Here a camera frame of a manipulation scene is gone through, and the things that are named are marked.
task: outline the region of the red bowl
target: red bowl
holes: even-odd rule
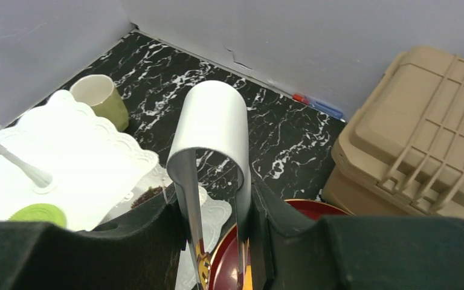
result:
[[[308,199],[287,199],[286,202],[313,220],[319,219],[324,214],[347,214],[333,205]],[[209,290],[236,290],[236,287],[237,228],[233,226],[219,242],[211,258]]]

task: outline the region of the wall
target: wall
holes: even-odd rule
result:
[[[397,53],[464,56],[464,0],[122,0],[145,33],[349,118]]]
[[[120,0],[0,0],[0,123],[47,97],[131,29]]]

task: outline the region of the green coaster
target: green coaster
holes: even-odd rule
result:
[[[65,214],[52,204],[32,204],[17,211],[9,219],[15,222],[52,222],[66,227]]]

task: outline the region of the beige plastic box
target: beige plastic box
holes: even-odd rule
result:
[[[398,55],[332,156],[323,198],[350,213],[464,218],[464,59]]]

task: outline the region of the green cup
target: green cup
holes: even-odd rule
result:
[[[104,74],[83,77],[70,87],[70,93],[76,101],[90,106],[95,115],[111,121],[119,132],[128,127],[129,112],[110,77]]]

